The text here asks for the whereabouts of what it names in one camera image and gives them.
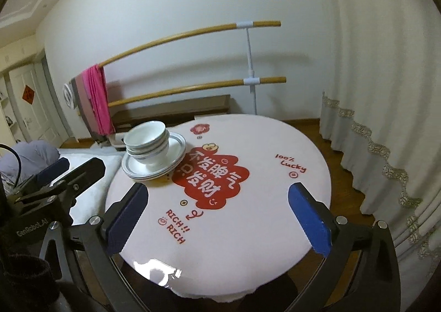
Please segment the grey pillow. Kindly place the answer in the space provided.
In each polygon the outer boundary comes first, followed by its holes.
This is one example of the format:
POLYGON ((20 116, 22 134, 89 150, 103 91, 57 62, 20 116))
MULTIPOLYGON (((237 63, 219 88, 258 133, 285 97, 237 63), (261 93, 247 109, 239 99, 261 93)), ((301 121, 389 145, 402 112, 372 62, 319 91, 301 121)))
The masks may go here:
MULTIPOLYGON (((13 146, 13 150, 17 152, 22 164, 19 183, 41 172, 60 158, 58 149, 45 140, 19 142, 13 146)), ((17 158, 11 152, 6 152, 1 158, 3 180, 13 185, 17 179, 18 169, 17 158)))

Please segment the white closet door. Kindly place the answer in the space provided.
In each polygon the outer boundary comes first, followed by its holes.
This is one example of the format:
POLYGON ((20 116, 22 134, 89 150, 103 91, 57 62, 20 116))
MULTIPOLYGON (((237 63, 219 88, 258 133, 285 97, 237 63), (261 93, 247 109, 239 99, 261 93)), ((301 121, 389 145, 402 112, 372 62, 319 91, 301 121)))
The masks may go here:
POLYGON ((19 114, 19 122, 32 141, 45 140, 58 148, 61 137, 37 82, 33 65, 24 65, 8 72, 10 90, 19 114))

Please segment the grey rimmed white plate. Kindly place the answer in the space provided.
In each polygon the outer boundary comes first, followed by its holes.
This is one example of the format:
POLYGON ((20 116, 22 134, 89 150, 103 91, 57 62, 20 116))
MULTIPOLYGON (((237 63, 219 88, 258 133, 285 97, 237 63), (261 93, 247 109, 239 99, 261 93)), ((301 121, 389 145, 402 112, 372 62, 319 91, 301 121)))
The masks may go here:
POLYGON ((154 180, 170 173, 185 157, 186 140, 183 135, 171 132, 165 152, 141 160, 125 153, 121 162, 123 172, 134 180, 154 180))

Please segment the upper wooden ballet bar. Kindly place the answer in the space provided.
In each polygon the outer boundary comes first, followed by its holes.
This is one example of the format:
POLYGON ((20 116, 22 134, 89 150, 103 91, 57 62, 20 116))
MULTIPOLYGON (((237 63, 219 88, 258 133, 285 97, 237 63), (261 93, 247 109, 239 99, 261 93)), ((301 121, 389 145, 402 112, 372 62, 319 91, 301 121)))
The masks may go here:
POLYGON ((245 30, 245 29, 253 29, 253 28, 264 28, 264 27, 279 27, 282 26, 281 21, 241 21, 237 23, 231 23, 231 24, 221 24, 216 26, 209 26, 204 28, 199 28, 196 30, 190 30, 183 33, 174 34, 172 36, 166 36, 164 38, 153 40, 152 42, 148 42, 146 44, 139 45, 137 47, 134 47, 130 50, 126 50, 122 52, 121 54, 118 54, 114 57, 111 57, 104 62, 100 62, 98 66, 100 68, 105 67, 106 65, 109 65, 113 62, 116 62, 118 60, 121 60, 123 58, 126 58, 128 56, 131 56, 133 54, 139 53, 143 50, 150 49, 152 47, 158 47, 162 44, 167 44, 170 42, 179 41, 182 39, 187 39, 195 36, 201 36, 211 33, 219 33, 224 31, 230 31, 230 30, 245 30))

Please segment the white lace curtain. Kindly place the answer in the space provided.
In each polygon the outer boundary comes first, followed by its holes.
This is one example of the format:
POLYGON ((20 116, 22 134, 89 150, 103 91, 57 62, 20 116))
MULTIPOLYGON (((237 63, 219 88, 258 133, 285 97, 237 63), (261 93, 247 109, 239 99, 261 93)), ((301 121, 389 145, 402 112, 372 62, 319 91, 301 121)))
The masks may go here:
POLYGON ((408 308, 440 262, 440 11, 433 0, 330 0, 336 62, 321 135, 385 221, 408 308))

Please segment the wooden ballet bar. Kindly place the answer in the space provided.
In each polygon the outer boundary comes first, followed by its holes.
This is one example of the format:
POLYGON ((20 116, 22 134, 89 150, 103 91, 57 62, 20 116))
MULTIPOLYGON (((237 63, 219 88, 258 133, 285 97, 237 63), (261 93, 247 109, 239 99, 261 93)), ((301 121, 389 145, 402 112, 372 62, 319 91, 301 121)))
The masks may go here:
POLYGON ((100 62, 98 66, 100 68, 105 67, 106 65, 109 65, 113 62, 116 62, 118 60, 121 60, 123 58, 126 58, 128 56, 131 56, 133 54, 139 53, 143 50, 150 49, 152 47, 158 47, 162 44, 167 44, 170 42, 179 41, 182 39, 187 39, 195 36, 201 36, 211 33, 219 33, 224 31, 230 31, 230 30, 245 30, 245 29, 253 29, 253 28, 264 28, 264 27, 279 27, 282 26, 281 21, 241 21, 237 23, 231 23, 231 24, 221 24, 216 26, 209 26, 204 28, 199 28, 196 30, 190 30, 183 33, 174 34, 172 36, 166 36, 164 38, 153 40, 152 42, 148 42, 146 44, 139 45, 137 47, 134 47, 130 50, 126 50, 122 52, 121 54, 118 54, 114 57, 111 57, 104 62, 100 62))
POLYGON ((159 92, 152 92, 145 95, 138 95, 134 96, 132 98, 125 98, 120 99, 117 101, 112 101, 108 104, 109 108, 115 107, 115 106, 121 106, 129 103, 136 103, 139 101, 146 101, 153 98, 161 98, 165 96, 171 96, 171 95, 179 95, 189 92, 198 92, 203 90, 210 90, 210 89, 221 89, 221 88, 230 88, 230 87, 236 87, 236 86, 257 86, 257 85, 265 85, 265 84, 279 84, 279 83, 286 83, 287 78, 286 77, 269 77, 269 78, 244 78, 244 79, 237 79, 237 80, 222 80, 212 83, 204 83, 204 84, 197 84, 197 85, 191 85, 191 86, 183 86, 178 88, 172 88, 172 89, 165 89, 161 90, 159 92))

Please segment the brown low bench cabinet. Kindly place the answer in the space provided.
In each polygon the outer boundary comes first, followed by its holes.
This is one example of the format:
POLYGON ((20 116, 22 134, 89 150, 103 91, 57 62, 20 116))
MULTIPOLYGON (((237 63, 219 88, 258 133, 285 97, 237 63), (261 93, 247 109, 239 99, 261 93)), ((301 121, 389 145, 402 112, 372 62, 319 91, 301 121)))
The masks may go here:
POLYGON ((121 110, 112 116, 112 122, 117 132, 124 132, 146 121, 162 121, 171 127, 196 116, 229 112, 230 95, 216 95, 121 110))

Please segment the large white bowl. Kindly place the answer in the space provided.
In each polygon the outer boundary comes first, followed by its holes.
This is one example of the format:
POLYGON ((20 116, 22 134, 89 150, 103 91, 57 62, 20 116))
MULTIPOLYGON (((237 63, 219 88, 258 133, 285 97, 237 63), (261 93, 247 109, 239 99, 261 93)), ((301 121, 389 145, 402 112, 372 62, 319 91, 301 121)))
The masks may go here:
POLYGON ((154 165, 158 165, 160 162, 162 162, 165 159, 168 150, 169 150, 169 139, 167 144, 163 146, 162 150, 156 150, 151 154, 135 155, 135 154, 130 154, 129 152, 127 152, 127 154, 136 161, 144 165, 154 166, 154 165))

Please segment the pink hanging cloth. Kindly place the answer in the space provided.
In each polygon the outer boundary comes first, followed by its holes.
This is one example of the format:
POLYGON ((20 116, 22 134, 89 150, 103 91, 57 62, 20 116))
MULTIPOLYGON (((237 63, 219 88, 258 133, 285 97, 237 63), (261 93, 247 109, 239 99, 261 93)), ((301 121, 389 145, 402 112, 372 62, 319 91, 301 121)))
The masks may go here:
POLYGON ((79 114, 90 135, 100 141, 114 134, 104 68, 93 65, 72 78, 70 83, 79 114))

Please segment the lower wooden ballet bar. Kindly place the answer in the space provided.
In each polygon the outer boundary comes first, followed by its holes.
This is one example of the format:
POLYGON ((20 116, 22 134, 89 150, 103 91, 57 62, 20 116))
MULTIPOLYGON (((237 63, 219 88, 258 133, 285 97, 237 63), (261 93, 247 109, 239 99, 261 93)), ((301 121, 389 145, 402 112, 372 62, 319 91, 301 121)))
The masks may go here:
POLYGON ((115 106, 121 106, 129 103, 136 103, 139 101, 146 101, 153 98, 161 98, 165 96, 171 96, 171 95, 179 95, 189 92, 198 92, 203 90, 210 90, 210 89, 221 89, 221 88, 230 88, 230 87, 236 87, 236 86, 257 86, 257 85, 265 85, 265 84, 279 84, 279 83, 286 83, 287 78, 286 77, 269 77, 269 78, 244 78, 244 79, 237 79, 237 80, 222 80, 212 83, 204 83, 204 84, 197 84, 197 85, 191 85, 191 86, 183 86, 178 88, 172 88, 172 89, 165 89, 161 90, 159 92, 152 92, 145 95, 138 95, 134 96, 132 98, 125 98, 120 99, 117 101, 112 101, 108 104, 109 108, 115 107, 115 106))

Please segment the small white bowl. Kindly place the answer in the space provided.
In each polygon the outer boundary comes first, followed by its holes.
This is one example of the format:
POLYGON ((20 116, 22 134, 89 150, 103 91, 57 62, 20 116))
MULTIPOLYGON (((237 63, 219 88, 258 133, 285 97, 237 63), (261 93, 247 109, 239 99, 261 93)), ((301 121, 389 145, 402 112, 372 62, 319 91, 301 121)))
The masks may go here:
POLYGON ((144 148, 162 141, 166 131, 162 121, 147 121, 127 132, 123 141, 128 148, 144 148))

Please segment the white round fan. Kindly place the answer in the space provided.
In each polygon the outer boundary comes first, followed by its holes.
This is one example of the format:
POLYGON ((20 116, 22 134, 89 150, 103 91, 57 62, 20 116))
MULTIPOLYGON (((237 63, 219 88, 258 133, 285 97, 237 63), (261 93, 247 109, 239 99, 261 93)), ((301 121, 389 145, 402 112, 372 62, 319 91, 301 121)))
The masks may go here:
POLYGON ((72 89, 72 85, 70 83, 64 84, 63 96, 64 96, 64 101, 65 101, 66 105, 68 106, 68 108, 75 110, 76 106, 77 106, 76 98, 75 98, 74 91, 72 89))

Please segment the shallow white bowl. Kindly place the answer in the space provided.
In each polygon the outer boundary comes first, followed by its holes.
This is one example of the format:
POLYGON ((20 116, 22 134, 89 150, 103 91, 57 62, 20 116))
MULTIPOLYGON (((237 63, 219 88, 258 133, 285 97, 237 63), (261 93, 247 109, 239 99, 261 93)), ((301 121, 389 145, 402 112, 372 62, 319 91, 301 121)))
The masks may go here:
POLYGON ((146 145, 139 146, 139 147, 126 147, 126 150, 130 154, 151 154, 152 152, 156 150, 162 150, 163 146, 167 144, 169 139, 170 133, 166 130, 161 137, 158 138, 155 142, 150 142, 146 145))

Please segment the white bar stand post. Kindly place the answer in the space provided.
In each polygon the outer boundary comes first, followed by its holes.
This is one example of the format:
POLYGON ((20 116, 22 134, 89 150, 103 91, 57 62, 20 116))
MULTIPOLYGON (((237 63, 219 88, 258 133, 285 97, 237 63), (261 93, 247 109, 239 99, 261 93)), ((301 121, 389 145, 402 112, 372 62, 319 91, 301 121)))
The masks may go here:
POLYGON ((236 23, 236 28, 238 30, 244 30, 246 36, 246 47, 247 47, 247 60, 248 60, 248 78, 246 78, 245 85, 250 87, 250 94, 253 99, 253 114, 257 114, 257 101, 256 101, 256 86, 260 84, 259 78, 255 76, 255 71, 253 67, 253 56, 250 44, 250 33, 249 29, 253 28, 253 21, 239 21, 236 23))

